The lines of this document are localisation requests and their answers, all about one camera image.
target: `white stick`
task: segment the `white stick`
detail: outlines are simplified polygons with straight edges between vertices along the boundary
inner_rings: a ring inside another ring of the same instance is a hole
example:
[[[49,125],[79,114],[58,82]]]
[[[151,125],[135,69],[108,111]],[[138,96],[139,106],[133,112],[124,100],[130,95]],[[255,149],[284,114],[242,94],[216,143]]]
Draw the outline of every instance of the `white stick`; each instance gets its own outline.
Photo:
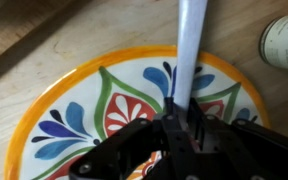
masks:
[[[196,57],[202,35],[207,0],[180,0],[177,70],[174,103],[186,113],[191,97]]]

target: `black machine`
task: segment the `black machine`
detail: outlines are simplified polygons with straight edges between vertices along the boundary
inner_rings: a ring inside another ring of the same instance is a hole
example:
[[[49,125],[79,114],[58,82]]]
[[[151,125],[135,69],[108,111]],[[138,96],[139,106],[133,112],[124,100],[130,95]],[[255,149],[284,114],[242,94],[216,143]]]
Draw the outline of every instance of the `black machine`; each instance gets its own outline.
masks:
[[[172,98],[165,105],[164,114],[133,120],[74,162],[70,179],[126,179],[161,151],[144,179],[288,180],[288,138],[249,120],[227,125],[193,99],[183,130]]]

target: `wooden surface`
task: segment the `wooden surface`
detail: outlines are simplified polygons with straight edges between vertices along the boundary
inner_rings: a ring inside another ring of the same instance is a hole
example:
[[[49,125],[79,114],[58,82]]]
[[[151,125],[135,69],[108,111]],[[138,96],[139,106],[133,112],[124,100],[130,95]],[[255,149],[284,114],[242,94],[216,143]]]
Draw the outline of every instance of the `wooden surface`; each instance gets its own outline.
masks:
[[[73,0],[7,0],[0,7],[0,55]]]
[[[79,0],[0,57],[0,179],[10,137],[33,100],[75,66],[112,50],[176,44],[177,0]],[[288,0],[210,0],[201,47],[240,69],[288,136],[288,70],[264,64],[259,36]]]

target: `can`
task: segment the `can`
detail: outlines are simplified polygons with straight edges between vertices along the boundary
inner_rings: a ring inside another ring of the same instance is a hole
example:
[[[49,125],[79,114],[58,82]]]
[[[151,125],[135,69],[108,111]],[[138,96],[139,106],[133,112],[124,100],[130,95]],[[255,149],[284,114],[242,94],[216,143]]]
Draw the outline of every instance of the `can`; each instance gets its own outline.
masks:
[[[259,50],[264,62],[288,69],[288,16],[277,18],[266,27]]]

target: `decorative plate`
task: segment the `decorative plate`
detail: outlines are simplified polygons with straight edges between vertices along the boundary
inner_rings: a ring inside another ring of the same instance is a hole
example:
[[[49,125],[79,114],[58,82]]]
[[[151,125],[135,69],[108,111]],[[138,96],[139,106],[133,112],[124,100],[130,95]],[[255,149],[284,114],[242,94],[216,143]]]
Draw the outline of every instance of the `decorative plate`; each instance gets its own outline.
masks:
[[[192,97],[230,123],[240,117],[268,127],[262,100],[233,66],[201,53]],[[5,179],[68,179],[69,166],[136,117],[151,119],[172,96],[176,47],[121,50],[91,60],[50,86],[28,109],[9,145]],[[141,179],[158,153],[129,179]]]

